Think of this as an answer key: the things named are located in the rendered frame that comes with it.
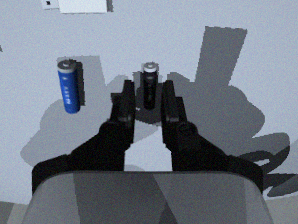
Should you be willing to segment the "blue battery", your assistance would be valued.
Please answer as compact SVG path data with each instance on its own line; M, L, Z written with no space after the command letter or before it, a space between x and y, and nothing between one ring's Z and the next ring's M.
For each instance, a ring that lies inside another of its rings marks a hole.
M75 114L80 111L77 65L72 60L63 60L57 68L65 111Z

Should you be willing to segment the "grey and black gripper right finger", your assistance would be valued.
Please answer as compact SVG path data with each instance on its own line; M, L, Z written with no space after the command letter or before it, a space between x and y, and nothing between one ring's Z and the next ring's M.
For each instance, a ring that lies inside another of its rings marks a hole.
M198 134L187 121L182 97L175 96L173 80L162 85L161 123L163 144L171 151L172 171L228 171L251 179L263 196L263 170L253 162L226 155ZM205 163L205 164L204 164Z

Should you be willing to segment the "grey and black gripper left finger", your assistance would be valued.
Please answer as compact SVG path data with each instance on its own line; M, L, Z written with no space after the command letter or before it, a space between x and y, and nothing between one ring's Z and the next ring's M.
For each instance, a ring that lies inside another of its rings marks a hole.
M44 179L57 173L71 170L124 171L125 151L134 142L135 114L135 83L124 80L122 96L114 97L110 119L100 126L98 134L69 155L48 159L34 166L32 196Z

